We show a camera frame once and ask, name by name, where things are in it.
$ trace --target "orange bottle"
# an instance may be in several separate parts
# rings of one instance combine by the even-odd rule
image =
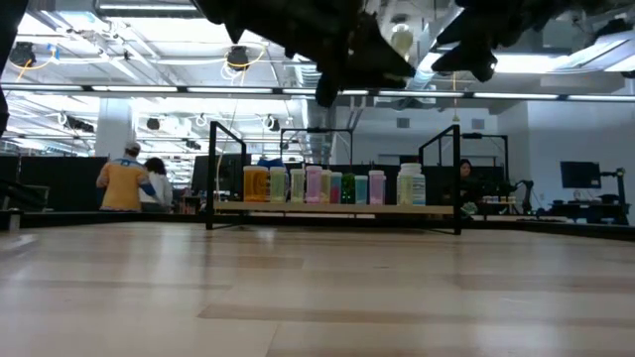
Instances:
[[[248,166],[243,168],[244,180],[244,200],[245,202],[266,202],[267,201],[267,179],[269,171],[267,168],[259,166]]]

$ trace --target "person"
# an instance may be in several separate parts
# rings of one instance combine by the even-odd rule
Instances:
[[[101,210],[141,211],[139,188],[153,197],[156,202],[161,202],[150,183],[148,172],[137,162],[140,152],[141,146],[130,142],[126,144],[123,158],[113,160],[101,169],[97,178],[97,187],[106,188]]]
[[[149,159],[144,166],[148,170],[150,183],[157,192],[157,197],[163,204],[157,203],[155,199],[146,194],[143,189],[139,189],[141,209],[144,212],[166,213],[168,212],[167,207],[172,204],[172,186],[168,180],[166,165],[163,160],[152,158]]]
[[[464,207],[466,204],[470,204],[469,211],[472,211],[472,205],[480,201],[480,192],[478,182],[471,178],[472,174],[472,163],[468,159],[461,159],[458,162],[459,170],[460,170],[460,199],[459,203],[461,207]],[[451,186],[447,186],[444,189],[444,201],[451,201]]]
[[[469,179],[472,173],[472,163],[468,159],[461,159],[461,161],[458,162],[458,166],[460,167],[460,180],[464,181]]]

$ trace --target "white bottle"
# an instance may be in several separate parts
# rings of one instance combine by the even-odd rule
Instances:
[[[401,165],[397,175],[397,204],[426,205],[426,178],[421,175],[421,164]]]

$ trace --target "pink bottle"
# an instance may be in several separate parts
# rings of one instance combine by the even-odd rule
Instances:
[[[371,171],[368,173],[370,185],[370,204],[384,204],[385,180],[383,171]]]
[[[321,194],[321,167],[307,167],[307,203],[319,203]]]

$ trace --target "shelf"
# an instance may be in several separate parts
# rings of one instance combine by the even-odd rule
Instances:
[[[215,202],[214,209],[261,212],[349,214],[453,214],[452,206],[398,206],[370,204]]]

